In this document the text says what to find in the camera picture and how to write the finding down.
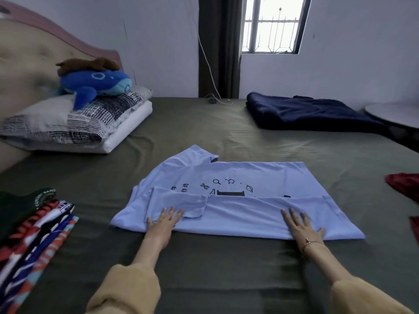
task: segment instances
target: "white table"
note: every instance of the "white table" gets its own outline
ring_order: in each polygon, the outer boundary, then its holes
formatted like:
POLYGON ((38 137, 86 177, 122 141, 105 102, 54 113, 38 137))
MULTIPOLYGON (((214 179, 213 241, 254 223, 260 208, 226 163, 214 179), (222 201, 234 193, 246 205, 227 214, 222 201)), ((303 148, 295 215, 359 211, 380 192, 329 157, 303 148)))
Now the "white table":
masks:
POLYGON ((390 125, 419 130, 419 103, 375 103, 366 106, 365 111, 390 125))

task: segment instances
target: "yellow sweater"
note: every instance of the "yellow sweater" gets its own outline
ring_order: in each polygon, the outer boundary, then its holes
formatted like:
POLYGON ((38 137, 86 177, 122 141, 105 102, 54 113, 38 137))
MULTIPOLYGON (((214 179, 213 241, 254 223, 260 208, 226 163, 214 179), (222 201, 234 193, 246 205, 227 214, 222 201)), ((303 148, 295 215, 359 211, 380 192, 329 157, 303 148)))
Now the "yellow sweater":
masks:
MULTIPOLYGON (((153 269, 140 264, 113 266, 87 305, 88 314, 151 314, 160 299, 153 269)), ((331 306, 339 314, 412 314, 383 291, 360 278, 336 282, 331 306)))

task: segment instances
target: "pink headboard trim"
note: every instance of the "pink headboard trim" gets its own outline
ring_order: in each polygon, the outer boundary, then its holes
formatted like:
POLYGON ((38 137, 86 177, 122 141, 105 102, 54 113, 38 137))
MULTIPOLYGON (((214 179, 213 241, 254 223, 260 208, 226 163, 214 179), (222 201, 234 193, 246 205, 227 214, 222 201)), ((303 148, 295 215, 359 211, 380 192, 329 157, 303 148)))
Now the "pink headboard trim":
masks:
POLYGON ((117 51, 101 49, 91 46, 79 40, 76 36, 70 34, 62 27, 58 26, 46 17, 39 15, 34 11, 26 9, 25 7, 21 7, 20 5, 17 5, 15 3, 0 0, 0 10, 1 7, 4 7, 8 11, 10 11, 10 16, 13 20, 44 30, 87 55, 93 57, 107 57, 113 59, 119 64, 121 69, 123 68, 121 57, 119 56, 119 53, 117 51))

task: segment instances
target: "dark curtain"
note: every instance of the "dark curtain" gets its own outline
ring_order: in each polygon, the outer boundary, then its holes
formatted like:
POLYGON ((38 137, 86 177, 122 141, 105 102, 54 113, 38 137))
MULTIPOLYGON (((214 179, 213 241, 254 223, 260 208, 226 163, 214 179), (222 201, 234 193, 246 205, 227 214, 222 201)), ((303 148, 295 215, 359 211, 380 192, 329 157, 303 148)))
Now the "dark curtain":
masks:
MULTIPOLYGON (((238 98, 245 13, 246 0, 199 0, 199 37, 222 98, 238 98)), ((199 96, 210 93, 217 96, 199 47, 199 96)))

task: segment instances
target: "blue whale plush toy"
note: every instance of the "blue whale plush toy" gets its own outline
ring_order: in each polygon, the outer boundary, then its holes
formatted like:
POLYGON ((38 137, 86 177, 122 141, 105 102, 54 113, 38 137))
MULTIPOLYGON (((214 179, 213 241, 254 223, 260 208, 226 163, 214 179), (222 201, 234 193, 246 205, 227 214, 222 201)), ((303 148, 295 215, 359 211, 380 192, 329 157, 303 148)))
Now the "blue whale plush toy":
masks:
POLYGON ((96 96, 117 96, 127 92, 132 87, 132 80, 121 70, 81 70, 61 77, 60 86, 67 93, 76 93, 73 110, 80 110, 96 96))

